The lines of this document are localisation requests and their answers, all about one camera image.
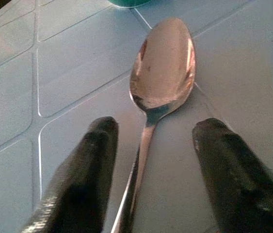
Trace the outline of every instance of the green cup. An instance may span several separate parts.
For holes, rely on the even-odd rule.
[[[151,0],[109,0],[112,4],[122,8],[132,8],[145,4]]]

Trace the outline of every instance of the tiled surface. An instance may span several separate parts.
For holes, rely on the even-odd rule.
[[[0,233],[18,232],[32,214],[32,144],[20,140],[0,151]]]
[[[145,120],[128,96],[129,70],[148,25],[167,16],[193,33],[200,89],[156,129],[135,232],[216,231],[192,148],[198,121],[224,119],[273,169],[273,0],[153,0],[136,10],[13,0],[0,10],[0,232],[25,222],[89,124],[111,115],[120,134],[110,232]]]

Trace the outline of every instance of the metal spoon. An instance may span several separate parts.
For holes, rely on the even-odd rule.
[[[138,52],[131,73],[130,96],[147,120],[112,233],[132,231],[152,134],[161,118],[186,101],[194,74],[193,42],[186,25],[175,17],[157,24]]]

